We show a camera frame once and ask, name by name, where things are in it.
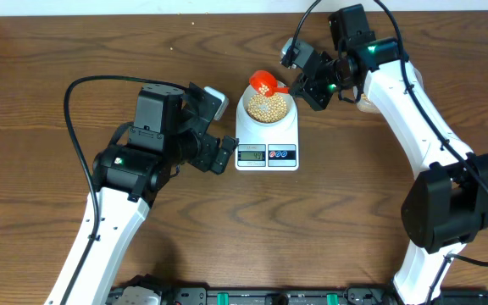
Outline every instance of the red scoop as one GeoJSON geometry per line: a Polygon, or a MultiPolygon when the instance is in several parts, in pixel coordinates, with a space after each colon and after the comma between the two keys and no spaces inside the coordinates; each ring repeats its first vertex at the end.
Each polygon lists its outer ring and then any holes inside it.
{"type": "Polygon", "coordinates": [[[252,85],[255,91],[260,92],[263,85],[269,88],[264,95],[266,97],[272,97],[276,92],[289,93],[289,87],[278,87],[278,81],[267,71],[259,70],[250,77],[250,85],[252,85]]]}

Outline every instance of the wood grain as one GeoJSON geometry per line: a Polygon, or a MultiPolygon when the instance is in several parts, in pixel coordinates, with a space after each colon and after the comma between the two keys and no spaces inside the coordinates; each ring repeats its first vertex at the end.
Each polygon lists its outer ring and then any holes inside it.
{"type": "MultiPolygon", "coordinates": [[[[326,16],[313,14],[301,35],[333,51],[326,16]]],[[[431,100],[477,153],[488,153],[488,13],[396,17],[431,100]]],[[[278,54],[299,19],[0,18],[0,303],[44,302],[79,228],[87,187],[64,125],[70,82],[118,74],[213,86],[232,103],[210,131],[234,135],[236,101],[253,71],[285,83],[297,75],[278,54]]],[[[383,14],[369,21],[377,37],[393,34],[383,14]]],[[[115,81],[76,89],[72,118],[88,160],[133,118],[139,89],[115,81]]],[[[381,116],[336,101],[321,113],[297,104],[296,173],[230,166],[215,176],[184,166],[159,194],[117,282],[151,273],[211,286],[386,283],[408,244],[400,220],[413,183],[408,161],[381,116]]],[[[488,230],[464,254],[488,259],[488,230]]],[[[456,262],[444,286],[488,289],[488,269],[456,262]]]]}

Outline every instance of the white backdrop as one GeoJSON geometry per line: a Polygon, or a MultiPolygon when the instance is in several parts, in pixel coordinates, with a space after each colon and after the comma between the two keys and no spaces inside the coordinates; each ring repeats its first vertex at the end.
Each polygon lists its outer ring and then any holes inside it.
{"type": "MultiPolygon", "coordinates": [[[[304,12],[313,0],[0,0],[0,16],[88,14],[245,14],[304,12]]],[[[323,0],[314,11],[333,12],[372,0],[323,0]]],[[[488,10],[488,0],[384,0],[394,11],[488,10]]]]}

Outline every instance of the white digital scale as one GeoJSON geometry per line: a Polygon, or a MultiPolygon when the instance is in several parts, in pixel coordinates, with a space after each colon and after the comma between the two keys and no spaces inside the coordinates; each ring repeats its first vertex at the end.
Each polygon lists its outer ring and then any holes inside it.
{"type": "Polygon", "coordinates": [[[246,111],[250,99],[256,94],[255,89],[249,86],[236,107],[236,137],[240,140],[235,154],[236,169],[297,170],[298,119],[295,100],[289,94],[278,93],[286,101],[286,116],[274,123],[261,123],[246,111]]]}

